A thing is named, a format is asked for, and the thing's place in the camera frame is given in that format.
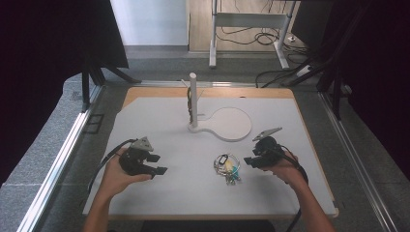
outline black curtain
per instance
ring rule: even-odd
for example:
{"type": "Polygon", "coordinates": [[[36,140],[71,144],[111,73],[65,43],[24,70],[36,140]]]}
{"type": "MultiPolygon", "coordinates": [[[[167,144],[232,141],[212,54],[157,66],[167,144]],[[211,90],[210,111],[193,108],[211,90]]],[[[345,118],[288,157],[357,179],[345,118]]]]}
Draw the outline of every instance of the black curtain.
{"type": "Polygon", "coordinates": [[[410,4],[372,1],[342,59],[357,113],[410,179],[410,4]]]}
{"type": "Polygon", "coordinates": [[[84,57],[128,62],[109,0],[15,0],[0,7],[1,179],[44,126],[84,57]]]}

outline wall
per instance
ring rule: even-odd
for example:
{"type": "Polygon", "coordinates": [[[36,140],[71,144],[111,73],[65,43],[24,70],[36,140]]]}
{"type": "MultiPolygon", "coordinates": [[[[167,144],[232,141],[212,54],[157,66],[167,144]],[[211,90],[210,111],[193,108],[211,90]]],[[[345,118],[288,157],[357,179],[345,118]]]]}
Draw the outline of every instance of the wall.
{"type": "Polygon", "coordinates": [[[111,0],[124,45],[188,45],[187,0],[111,0]]]}

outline human hand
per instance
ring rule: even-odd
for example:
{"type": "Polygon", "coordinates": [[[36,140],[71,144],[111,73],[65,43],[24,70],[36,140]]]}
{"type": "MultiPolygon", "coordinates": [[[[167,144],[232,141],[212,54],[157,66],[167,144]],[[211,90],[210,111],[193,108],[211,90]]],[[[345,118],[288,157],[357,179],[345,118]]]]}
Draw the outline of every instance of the human hand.
{"type": "Polygon", "coordinates": [[[106,164],[105,171],[102,176],[98,194],[106,198],[112,198],[114,195],[122,192],[128,185],[136,182],[151,180],[152,176],[141,174],[136,176],[128,175],[120,165],[120,156],[127,151],[121,148],[116,155],[106,164]]]}
{"type": "MultiPolygon", "coordinates": [[[[292,155],[291,153],[287,151],[285,151],[284,153],[291,159],[295,161],[298,160],[298,157],[292,155]]],[[[264,171],[272,171],[274,175],[278,176],[286,184],[289,184],[291,188],[294,188],[295,186],[304,184],[306,182],[301,172],[286,159],[281,159],[274,166],[261,167],[260,169],[264,171]]]]}

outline table surface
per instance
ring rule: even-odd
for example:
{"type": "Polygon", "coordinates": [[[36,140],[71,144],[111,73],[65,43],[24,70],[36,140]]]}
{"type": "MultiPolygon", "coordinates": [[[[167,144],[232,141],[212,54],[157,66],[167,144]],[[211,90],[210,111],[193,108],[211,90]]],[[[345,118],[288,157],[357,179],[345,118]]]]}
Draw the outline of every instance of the table surface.
{"type": "MultiPolygon", "coordinates": [[[[243,161],[244,157],[253,157],[251,140],[261,131],[275,127],[283,127],[273,137],[299,157],[325,213],[337,216],[334,198],[290,90],[198,88],[198,113],[212,114],[227,105],[247,112],[252,131],[239,142],[224,142],[208,132],[190,133],[186,95],[186,88],[134,87],[127,93],[106,153],[127,139],[148,136],[153,154],[161,159],[146,164],[166,166],[168,170],[163,176],[131,185],[115,196],[110,205],[111,219],[292,217],[299,209],[293,190],[272,174],[251,168],[243,161]],[[213,168],[215,157],[227,152],[241,162],[242,181],[235,186],[228,186],[213,168]]],[[[88,214],[102,175],[103,170],[83,214],[88,214]]]]}

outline circular loop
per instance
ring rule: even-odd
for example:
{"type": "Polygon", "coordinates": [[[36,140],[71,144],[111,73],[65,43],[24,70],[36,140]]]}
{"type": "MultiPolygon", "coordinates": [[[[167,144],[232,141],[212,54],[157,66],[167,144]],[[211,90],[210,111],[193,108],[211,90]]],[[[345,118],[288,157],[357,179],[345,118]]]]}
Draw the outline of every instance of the circular loop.
{"type": "Polygon", "coordinates": [[[220,174],[221,176],[226,176],[226,175],[228,174],[226,171],[224,171],[224,170],[221,168],[220,158],[221,158],[222,156],[228,156],[229,158],[232,158],[233,160],[236,161],[236,164],[237,164],[237,165],[236,165],[236,170],[235,170],[234,172],[230,173],[230,175],[236,175],[236,174],[238,173],[238,171],[239,171],[239,168],[241,167],[241,163],[239,162],[238,158],[236,158],[235,156],[233,156],[233,155],[230,154],[230,153],[221,154],[221,155],[217,156],[217,157],[214,159],[214,169],[217,171],[217,174],[220,174]]]}

